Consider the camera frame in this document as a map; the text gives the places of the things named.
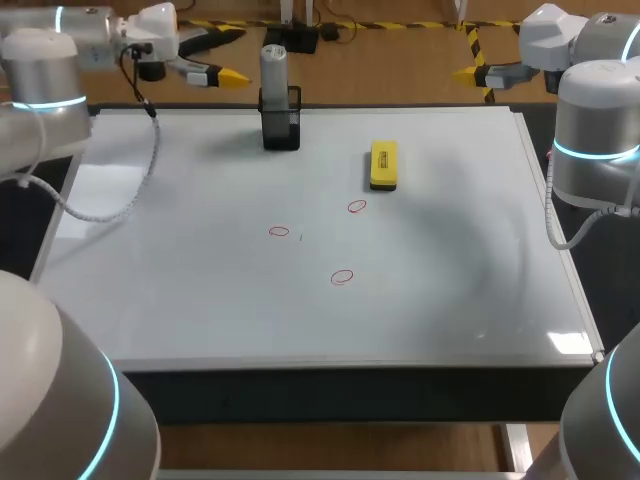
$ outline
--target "floor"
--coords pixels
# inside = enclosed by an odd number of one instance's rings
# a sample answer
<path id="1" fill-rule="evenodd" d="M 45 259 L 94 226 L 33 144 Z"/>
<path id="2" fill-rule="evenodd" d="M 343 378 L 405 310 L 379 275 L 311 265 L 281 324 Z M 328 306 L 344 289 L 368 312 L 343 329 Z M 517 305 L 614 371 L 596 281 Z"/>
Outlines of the floor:
<path id="1" fill-rule="evenodd" d="M 217 20 L 277 18 L 277 1 L 245 1 L 244 10 L 239 12 L 231 0 L 200 0 L 188 15 Z M 636 2 L 557 3 L 573 13 L 588 15 L 605 9 L 638 13 Z M 151 3 L 111 2 L 118 11 L 132 11 Z M 300 12 L 301 5 L 297 3 L 296 11 Z M 329 21 L 331 15 L 320 0 L 317 3 L 323 21 Z M 334 10 L 349 12 L 358 21 L 412 22 L 449 20 L 451 11 L 447 3 L 447 0 L 333 0 L 332 6 Z M 468 18 L 521 20 L 539 3 L 539 0 L 470 0 Z M 170 73 L 165 81 L 144 84 L 141 89 L 157 103 L 255 104 L 260 83 L 258 52 L 264 33 L 264 29 L 249 28 L 240 40 L 199 58 L 249 76 L 253 83 L 248 88 L 197 89 L 186 86 Z M 487 63 L 519 59 L 518 37 L 511 28 L 481 28 L 479 41 Z M 453 72 L 473 65 L 466 35 L 452 28 L 361 30 L 348 45 L 321 42 L 313 56 L 291 55 L 289 73 L 291 83 L 302 87 L 303 101 L 307 104 L 481 103 L 480 89 L 458 85 L 452 79 Z M 91 103 L 134 101 L 117 71 L 85 74 L 83 82 Z M 495 98 L 498 103 L 554 101 L 545 92 L 540 77 L 512 91 L 496 92 Z M 534 454 L 556 431 L 555 425 L 529 426 Z M 492 425 L 222 425 L 164 427 L 161 433 L 163 468 L 454 471 L 505 468 L 499 430 Z"/>

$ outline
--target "black mesh pen cup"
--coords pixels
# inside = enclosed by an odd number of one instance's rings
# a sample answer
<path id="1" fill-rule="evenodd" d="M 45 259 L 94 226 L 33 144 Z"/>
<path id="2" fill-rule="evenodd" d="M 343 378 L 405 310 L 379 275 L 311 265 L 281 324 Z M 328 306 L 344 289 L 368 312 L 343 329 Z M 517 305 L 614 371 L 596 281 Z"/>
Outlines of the black mesh pen cup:
<path id="1" fill-rule="evenodd" d="M 302 90 L 298 86 L 290 86 L 289 108 L 265 111 L 260 89 L 258 111 L 262 117 L 262 144 L 265 150 L 292 151 L 300 148 L 301 106 Z"/>

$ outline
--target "glowing blue ring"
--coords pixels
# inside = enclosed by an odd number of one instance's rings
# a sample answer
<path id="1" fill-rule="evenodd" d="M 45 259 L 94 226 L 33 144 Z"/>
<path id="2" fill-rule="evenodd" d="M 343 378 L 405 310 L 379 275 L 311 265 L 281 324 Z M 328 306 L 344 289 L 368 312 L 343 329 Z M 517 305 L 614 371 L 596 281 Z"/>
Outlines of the glowing blue ring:
<path id="1" fill-rule="evenodd" d="M 620 58 L 620 60 L 622 60 L 623 62 L 627 61 L 627 57 L 629 56 L 629 50 L 631 50 L 631 45 L 633 44 L 633 41 L 636 39 L 638 32 L 640 32 L 640 23 L 636 25 L 636 28 L 633 29 L 633 32 L 631 32 L 631 35 L 629 35 L 629 38 L 627 39 L 627 44 L 624 46 L 624 50 L 622 51 L 622 57 Z"/>
<path id="2" fill-rule="evenodd" d="M 107 447 L 109 446 L 109 442 L 111 442 L 111 437 L 113 437 L 113 432 L 116 429 L 116 421 L 118 420 L 118 411 L 120 410 L 120 387 L 118 385 L 118 375 L 116 374 L 115 368 L 111 364 L 111 361 L 107 358 L 107 356 L 102 354 L 107 361 L 107 365 L 109 365 L 109 370 L 111 371 L 111 378 L 113 379 L 113 411 L 111 412 L 111 420 L 109 421 L 109 426 L 107 427 L 107 433 L 104 434 L 104 438 L 102 439 L 102 443 L 100 444 L 100 448 L 96 452 L 93 460 L 86 468 L 78 480 L 87 480 L 89 476 L 93 473 L 93 471 L 102 460 L 104 456 L 104 452 L 107 451 Z"/>
<path id="3" fill-rule="evenodd" d="M 87 101 L 87 97 L 74 98 L 73 100 L 65 100 L 64 102 L 51 103 L 19 103 L 13 102 L 15 108 L 20 110 L 50 110 L 53 108 L 64 108 L 78 105 Z"/>
<path id="4" fill-rule="evenodd" d="M 631 150 L 627 150 L 626 152 L 611 153 L 611 154 L 591 154 L 591 153 L 574 152 L 573 150 L 569 150 L 568 148 L 565 148 L 562 145 L 560 145 L 558 141 L 555 139 L 553 140 L 553 144 L 562 153 L 569 155 L 571 157 L 583 158 L 585 160 L 621 160 L 625 157 L 630 157 L 640 149 L 640 145 L 636 145 L 634 148 L 632 148 Z"/>
<path id="5" fill-rule="evenodd" d="M 622 441 L 627 446 L 632 455 L 636 458 L 638 462 L 640 462 L 640 451 L 636 448 L 636 446 L 631 441 L 631 438 L 627 434 L 627 431 L 624 429 L 622 422 L 620 421 L 620 417 L 618 417 L 618 412 L 616 411 L 616 407 L 613 404 L 613 395 L 611 394 L 611 365 L 613 364 L 613 357 L 616 354 L 616 347 L 613 352 L 611 352 L 611 357 L 609 357 L 609 364 L 607 365 L 607 375 L 605 377 L 605 388 L 607 391 L 607 404 L 609 405 L 609 413 L 611 413 L 611 418 L 613 419 L 613 423 L 622 437 Z"/>
<path id="6" fill-rule="evenodd" d="M 56 32 L 58 33 L 62 32 L 62 10 L 64 10 L 64 7 L 58 7 L 56 9 Z"/>

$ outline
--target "red circle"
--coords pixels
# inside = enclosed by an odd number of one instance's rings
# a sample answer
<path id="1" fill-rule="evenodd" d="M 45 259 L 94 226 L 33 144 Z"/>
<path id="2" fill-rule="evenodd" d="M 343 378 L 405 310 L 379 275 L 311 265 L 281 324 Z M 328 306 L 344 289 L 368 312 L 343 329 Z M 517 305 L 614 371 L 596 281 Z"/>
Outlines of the red circle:
<path id="1" fill-rule="evenodd" d="M 347 207 L 347 210 L 349 210 L 349 213 L 358 213 L 360 210 L 364 209 L 364 207 L 366 206 L 367 206 L 366 200 L 354 200 L 349 204 L 349 206 Z"/>
<path id="2" fill-rule="evenodd" d="M 269 235 L 274 237 L 286 237 L 289 235 L 289 229 L 287 227 L 271 227 L 269 229 Z"/>
<path id="3" fill-rule="evenodd" d="M 336 278 L 336 276 L 340 276 L 343 273 L 346 273 L 348 275 L 347 278 L 343 280 L 339 280 Z M 334 285 L 337 285 L 338 287 L 341 287 L 345 283 L 349 282 L 352 278 L 353 278 L 353 270 L 338 270 L 336 273 L 331 275 L 331 283 L 333 283 Z"/>

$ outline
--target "yellow eraser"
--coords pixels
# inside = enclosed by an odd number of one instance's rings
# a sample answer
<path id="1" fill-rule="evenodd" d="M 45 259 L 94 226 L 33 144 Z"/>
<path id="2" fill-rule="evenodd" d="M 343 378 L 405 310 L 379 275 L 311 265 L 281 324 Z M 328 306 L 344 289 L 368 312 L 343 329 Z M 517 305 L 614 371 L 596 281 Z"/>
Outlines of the yellow eraser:
<path id="1" fill-rule="evenodd" d="M 398 143 L 375 140 L 371 147 L 372 190 L 395 190 L 398 185 Z"/>

